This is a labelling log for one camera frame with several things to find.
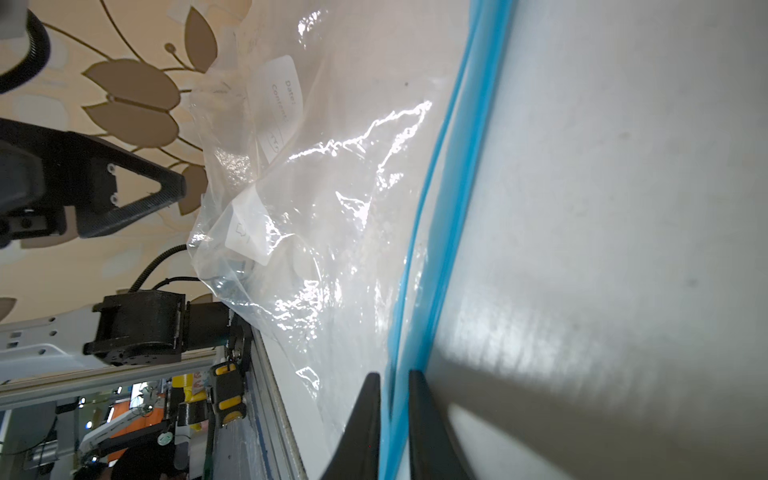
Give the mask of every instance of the black cable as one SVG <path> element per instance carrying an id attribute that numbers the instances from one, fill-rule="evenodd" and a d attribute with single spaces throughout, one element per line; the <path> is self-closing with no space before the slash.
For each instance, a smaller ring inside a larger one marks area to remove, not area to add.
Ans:
<path id="1" fill-rule="evenodd" d="M 53 428 L 56 426 L 56 421 L 58 420 L 58 417 L 54 417 L 53 419 L 53 425 L 51 425 L 51 428 L 48 430 L 48 434 L 45 436 L 45 438 L 51 436 L 53 433 Z M 38 480 L 38 476 L 40 476 L 40 465 L 43 464 L 43 451 L 45 450 L 45 447 L 40 450 L 40 458 L 38 458 L 38 466 L 35 468 L 35 480 Z"/>
<path id="2" fill-rule="evenodd" d="M 199 282 L 200 279 L 196 276 L 172 276 L 171 278 L 167 278 L 163 280 L 162 282 L 158 283 L 157 285 L 152 287 L 152 290 L 157 290 L 162 286 L 166 286 L 169 283 L 173 282 Z"/>
<path id="3" fill-rule="evenodd" d="M 45 437 L 40 442 L 35 443 L 33 446 L 29 447 L 28 449 L 19 450 L 18 452 L 13 452 L 13 453 L 0 452 L 0 455 L 6 456 L 6 457 L 12 457 L 13 455 L 19 455 L 19 454 L 22 454 L 22 453 L 29 452 L 30 450 L 36 449 L 37 447 L 39 447 L 40 445 L 44 444 L 48 440 L 48 437 L 51 436 L 51 434 L 53 433 L 54 428 L 56 427 L 56 422 L 57 421 L 58 421 L 58 417 L 53 419 L 53 423 L 51 424 L 51 428 L 48 429 L 48 433 L 45 434 Z"/>
<path id="4" fill-rule="evenodd" d="M 167 259 L 174 253 L 179 253 L 181 251 L 184 251 L 187 249 L 187 245 L 184 243 L 182 245 L 176 245 L 175 247 L 169 248 L 168 250 L 165 250 L 163 253 L 157 256 L 156 259 L 152 260 L 152 263 L 147 265 L 147 268 L 144 269 L 143 272 L 141 272 L 141 275 L 136 279 L 133 285 L 131 285 L 131 288 L 128 289 L 128 292 L 137 292 L 142 285 L 144 285 L 144 282 L 147 281 L 147 278 L 150 276 L 150 273 L 154 271 L 154 269 L 157 268 L 158 265 L 163 263 L 163 260 Z"/>
<path id="5" fill-rule="evenodd" d="M 80 425 L 80 407 L 77 407 L 76 409 L 74 409 L 74 413 L 72 415 L 74 416 L 74 424 Z M 74 445 L 74 450 L 76 452 L 79 452 L 80 451 L 80 435 L 78 435 L 77 429 L 72 429 L 72 437 L 74 439 L 74 441 L 72 442 L 72 444 Z"/>
<path id="6" fill-rule="evenodd" d="M 27 36 L 29 51 L 24 60 L 14 68 L 0 75 L 0 94 L 20 87 L 33 79 L 48 63 L 51 57 L 51 39 L 43 24 L 27 10 Z"/>

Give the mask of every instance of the wire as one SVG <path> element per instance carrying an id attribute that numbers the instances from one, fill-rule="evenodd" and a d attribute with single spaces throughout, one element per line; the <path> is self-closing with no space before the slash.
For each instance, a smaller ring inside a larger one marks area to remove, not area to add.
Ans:
<path id="1" fill-rule="evenodd" d="M 147 265 L 147 268 L 144 269 L 143 272 L 141 272 L 141 275 L 136 279 L 133 285 L 131 285 L 131 288 L 128 289 L 129 293 L 137 292 L 142 285 L 144 285 L 144 282 L 147 281 L 147 278 L 150 276 L 150 273 L 154 272 L 154 269 L 157 268 L 158 265 L 163 263 L 163 260 L 167 259 L 174 253 L 179 253 L 181 251 L 184 251 L 187 249 L 187 245 L 185 243 L 182 243 L 181 245 L 176 245 L 175 247 L 169 248 L 168 250 L 165 250 L 163 253 L 157 256 L 156 259 L 152 260 L 152 262 Z"/>
<path id="2" fill-rule="evenodd" d="M 55 417 L 53 420 L 53 425 L 51 425 L 51 428 L 48 430 L 48 434 L 45 436 L 46 438 L 51 436 L 53 433 L 53 428 L 56 426 L 56 420 L 58 420 L 58 417 Z M 43 464 L 43 451 L 45 450 L 45 447 L 43 447 L 40 450 L 40 458 L 38 458 L 38 466 L 35 468 L 35 480 L 38 480 L 38 476 L 40 475 L 40 465 Z"/>
<path id="3" fill-rule="evenodd" d="M 128 43 L 128 40 L 123 36 L 123 32 L 120 31 L 120 29 L 118 28 L 118 24 L 114 22 L 114 19 L 112 18 L 112 15 L 109 13 L 109 8 L 107 8 L 107 4 L 104 3 L 104 0 L 101 0 L 101 7 L 104 9 L 104 13 L 107 14 L 107 18 L 109 18 L 109 22 L 112 24 L 112 27 L 118 33 L 118 37 L 120 37 L 120 39 L 123 41 L 123 43 L 125 43 L 128 49 L 131 50 L 134 53 L 134 55 L 136 55 L 136 58 L 138 58 L 139 61 L 141 61 L 142 63 L 147 63 L 146 61 L 144 61 L 141 55 L 139 55 L 139 52 L 135 51 L 134 48 L 131 47 L 131 44 Z"/>
<path id="4" fill-rule="evenodd" d="M 51 39 L 43 24 L 27 10 L 27 36 L 29 51 L 24 60 L 14 68 L 0 75 L 0 94 L 20 87 L 33 79 L 48 63 L 51 57 Z"/>
<path id="5" fill-rule="evenodd" d="M 53 423 L 51 424 L 51 428 L 48 429 L 48 433 L 45 434 L 45 437 L 40 442 L 35 443 L 33 446 L 29 447 L 28 449 L 19 450 L 18 452 L 13 452 L 13 453 L 0 452 L 0 455 L 6 456 L 6 457 L 12 457 L 13 455 L 19 455 L 19 454 L 22 454 L 22 453 L 29 452 L 30 450 L 36 449 L 40 445 L 44 444 L 46 440 L 48 440 L 48 437 L 51 436 L 51 434 L 53 433 L 53 429 L 56 427 L 56 422 L 57 421 L 58 421 L 58 417 L 53 419 Z"/>
<path id="6" fill-rule="evenodd" d="M 157 290 L 162 286 L 166 286 L 169 283 L 173 282 L 199 282 L 200 279 L 196 276 L 172 276 L 171 278 L 167 278 L 163 280 L 162 282 L 158 283 L 157 285 L 152 287 L 152 290 Z"/>

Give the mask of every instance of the black mount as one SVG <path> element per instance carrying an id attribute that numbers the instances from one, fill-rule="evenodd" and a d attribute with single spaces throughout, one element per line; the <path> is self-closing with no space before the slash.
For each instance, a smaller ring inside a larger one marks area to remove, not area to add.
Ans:
<path id="1" fill-rule="evenodd" d="M 157 181 L 160 191 L 116 207 L 114 167 Z M 0 248 L 74 228 L 66 206 L 74 206 L 80 237 L 102 237 L 185 194 L 182 175 L 105 140 L 0 118 Z"/>
<path id="2" fill-rule="evenodd" d="M 187 350 L 222 346 L 230 338 L 230 309 L 221 302 L 189 304 L 180 293 L 142 290 L 106 296 L 96 339 L 83 346 L 114 366 L 181 361 Z"/>

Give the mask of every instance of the white panel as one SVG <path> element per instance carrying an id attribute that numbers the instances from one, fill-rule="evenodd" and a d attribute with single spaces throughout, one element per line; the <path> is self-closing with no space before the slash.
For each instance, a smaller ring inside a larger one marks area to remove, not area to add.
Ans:
<path id="1" fill-rule="evenodd" d="M 100 359 L 83 354 L 83 345 L 96 338 L 98 328 L 100 314 L 91 308 L 0 324 L 0 382 L 103 368 Z"/>
<path id="2" fill-rule="evenodd" d="M 519 2 L 429 372 L 510 452 L 768 473 L 766 25 L 758 1 Z"/>

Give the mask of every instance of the leaf pattern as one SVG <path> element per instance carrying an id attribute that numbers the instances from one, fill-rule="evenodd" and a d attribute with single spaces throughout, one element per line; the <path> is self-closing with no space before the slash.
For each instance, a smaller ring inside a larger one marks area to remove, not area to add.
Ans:
<path id="1" fill-rule="evenodd" d="M 16 299 L 9 296 L 0 297 L 0 320 L 3 320 L 16 306 Z"/>
<path id="2" fill-rule="evenodd" d="M 191 214 L 200 208 L 200 195 L 208 188 L 208 177 L 205 169 L 197 165 L 190 165 L 182 173 L 187 181 L 187 196 L 179 200 L 179 213 Z"/>
<path id="3" fill-rule="evenodd" d="M 214 295 L 212 293 L 206 293 L 200 295 L 198 298 L 191 300 L 190 303 L 211 303 L 214 301 Z"/>
<path id="4" fill-rule="evenodd" d="M 100 61 L 88 67 L 83 75 L 113 97 L 135 104 L 173 110 L 181 101 L 179 89 L 168 75 L 130 58 Z"/>
<path id="5" fill-rule="evenodd" d="M 208 22 L 195 7 L 190 7 L 190 12 L 187 15 L 187 24 L 184 27 L 184 47 L 187 49 L 187 57 L 197 71 L 207 71 L 218 55 L 214 31 L 210 29 Z"/>
<path id="6" fill-rule="evenodd" d="M 165 147 L 176 140 L 179 126 L 170 114 L 113 101 L 83 107 L 110 135 L 143 148 Z"/>

